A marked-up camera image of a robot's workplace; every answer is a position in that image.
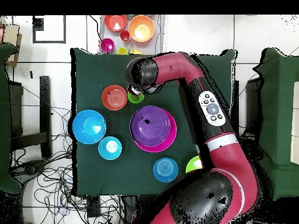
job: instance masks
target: blue bowl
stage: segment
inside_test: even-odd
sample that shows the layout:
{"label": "blue bowl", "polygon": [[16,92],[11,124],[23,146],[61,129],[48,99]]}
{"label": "blue bowl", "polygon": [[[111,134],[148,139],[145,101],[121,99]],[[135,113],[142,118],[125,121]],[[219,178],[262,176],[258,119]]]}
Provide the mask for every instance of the blue bowl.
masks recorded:
{"label": "blue bowl", "polygon": [[74,118],[72,131],[79,142],[83,144],[95,144],[106,133],[106,122],[103,116],[97,111],[80,111]]}
{"label": "blue bowl", "polygon": [[161,158],[154,164],[154,176],[161,182],[171,182],[178,175],[178,165],[170,158]]}
{"label": "blue bowl", "polygon": [[121,154],[121,149],[120,141],[113,136],[103,138],[98,148],[99,154],[106,160],[115,160],[118,158]]}

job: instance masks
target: white tile floor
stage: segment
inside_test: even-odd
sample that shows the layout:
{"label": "white tile floor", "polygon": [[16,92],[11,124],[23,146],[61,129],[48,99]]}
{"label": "white tile floor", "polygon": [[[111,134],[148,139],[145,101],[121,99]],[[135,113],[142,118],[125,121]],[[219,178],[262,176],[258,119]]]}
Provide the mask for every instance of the white tile floor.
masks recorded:
{"label": "white tile floor", "polygon": [[[100,23],[100,16],[93,16]],[[255,74],[252,70],[260,60],[261,52],[267,47],[276,47],[285,55],[289,55],[299,47],[299,15],[167,15],[165,21],[164,51],[185,51],[198,54],[219,55],[225,49],[238,51],[236,65],[236,80],[239,80],[241,92],[247,81]],[[71,107],[71,77],[70,48],[83,48],[90,53],[99,52],[99,39],[96,33],[96,23],[88,16],[67,16],[66,44],[33,44],[32,17],[14,16],[5,19],[8,23],[20,25],[23,35],[16,68],[8,68],[8,74],[14,81],[36,95],[39,95],[39,76],[48,75],[51,80],[51,104],[60,115],[64,115]],[[299,55],[299,49],[292,55]],[[245,126],[246,93],[240,98],[239,124]],[[37,97],[24,90],[23,104],[39,104]],[[62,119],[53,112],[52,134],[63,134]],[[39,110],[36,107],[23,107],[24,134],[39,130]],[[54,141],[54,152],[63,150],[63,137]],[[29,147],[22,160],[41,157],[38,146]],[[23,152],[17,150],[16,157]],[[71,161],[64,159],[56,161],[49,167],[70,165]],[[41,185],[49,184],[39,178]],[[25,189],[23,198],[23,213],[26,222],[53,224],[54,216],[47,214],[47,208],[34,198],[34,192],[40,188],[37,180],[32,180]],[[39,190],[36,197],[43,202],[47,192]],[[55,216],[58,224],[61,215]],[[78,213],[72,210],[59,224],[84,224]]]}

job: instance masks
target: gray button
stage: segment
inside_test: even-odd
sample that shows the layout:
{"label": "gray button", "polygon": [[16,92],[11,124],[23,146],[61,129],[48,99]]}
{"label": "gray button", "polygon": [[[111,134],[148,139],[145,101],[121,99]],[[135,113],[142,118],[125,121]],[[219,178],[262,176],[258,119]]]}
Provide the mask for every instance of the gray button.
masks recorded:
{"label": "gray button", "polygon": [[207,112],[209,114],[217,114],[219,113],[219,107],[215,103],[211,103],[207,106]]}

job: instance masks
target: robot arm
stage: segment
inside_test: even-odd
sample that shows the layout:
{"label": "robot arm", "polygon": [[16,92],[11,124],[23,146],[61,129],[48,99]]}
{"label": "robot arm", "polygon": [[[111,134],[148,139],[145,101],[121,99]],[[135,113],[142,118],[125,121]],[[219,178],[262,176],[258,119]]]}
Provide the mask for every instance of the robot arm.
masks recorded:
{"label": "robot arm", "polygon": [[127,66],[128,91],[135,96],[178,80],[193,142],[210,170],[184,184],[152,224],[226,224],[248,212],[257,198],[255,174],[200,64],[196,56],[177,52],[137,58]]}

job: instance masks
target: green table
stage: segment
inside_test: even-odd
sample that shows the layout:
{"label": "green table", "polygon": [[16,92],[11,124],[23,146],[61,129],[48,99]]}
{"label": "green table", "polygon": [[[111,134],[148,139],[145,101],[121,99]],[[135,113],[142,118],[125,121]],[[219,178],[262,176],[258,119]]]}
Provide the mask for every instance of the green table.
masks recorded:
{"label": "green table", "polygon": [[260,93],[263,122],[259,143],[266,152],[261,165],[272,180],[274,200],[299,197],[299,165],[290,162],[294,82],[299,81],[299,57],[274,48],[263,52],[256,67],[264,85]]}
{"label": "green table", "polygon": [[20,185],[13,180],[8,172],[11,162],[11,105],[9,100],[8,76],[4,70],[5,61],[15,52],[11,44],[0,45],[0,190],[19,193]]}
{"label": "green table", "polygon": [[[173,81],[155,96],[146,96],[139,104],[129,101],[119,111],[110,111],[101,101],[103,90],[112,84],[126,87],[125,70],[127,64],[142,55],[92,55],[80,49],[73,49],[72,70],[72,110],[77,113],[91,109],[101,113],[107,123],[107,136],[118,138],[123,146],[116,160],[104,160],[98,153],[98,143],[84,145],[77,142],[77,194],[78,195],[142,195],[159,194],[166,184],[158,181],[152,172],[154,163],[162,157],[175,160],[179,174],[185,172],[188,161],[197,155],[192,143],[185,115],[179,99],[178,83]],[[231,72],[234,50],[221,56],[199,56],[222,91],[227,102],[231,102]],[[129,123],[131,116],[142,106],[152,105],[170,112],[177,124],[177,136],[171,147],[159,153],[148,153],[134,143]]]}

